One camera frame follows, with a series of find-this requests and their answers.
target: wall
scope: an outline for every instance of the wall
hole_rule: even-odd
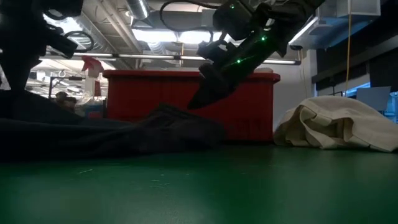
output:
[[[368,83],[368,82],[370,82],[370,76],[369,76],[369,74],[366,74],[359,78],[349,80],[347,89],[349,90],[349,89],[355,88],[357,86],[360,86],[360,85]],[[335,86],[335,93],[337,93],[339,91],[345,92],[345,90],[346,90],[346,83],[339,83]],[[330,94],[333,94],[332,87],[328,87],[326,89],[318,91],[318,96],[327,96]]]
[[[275,130],[287,110],[295,108],[304,99],[314,96],[315,90],[311,83],[311,76],[317,74],[317,53],[315,50],[308,50],[301,66],[261,65],[260,68],[271,68],[274,73],[280,75],[280,82],[274,86],[273,128]]]

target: red bin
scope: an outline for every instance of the red bin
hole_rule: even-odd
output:
[[[107,70],[107,117],[139,121],[161,103],[185,110],[199,89],[199,72]],[[226,99],[190,113],[224,125],[229,140],[272,140],[273,86],[275,73],[255,73]]]

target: beige fabric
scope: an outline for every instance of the beige fabric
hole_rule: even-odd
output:
[[[398,125],[364,103],[340,96],[309,98],[288,110],[274,133],[281,146],[398,148]]]

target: dark cloth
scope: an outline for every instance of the dark cloth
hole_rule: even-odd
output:
[[[167,105],[133,124],[82,118],[27,91],[0,91],[0,104],[0,161],[193,151],[225,135],[222,125]]]

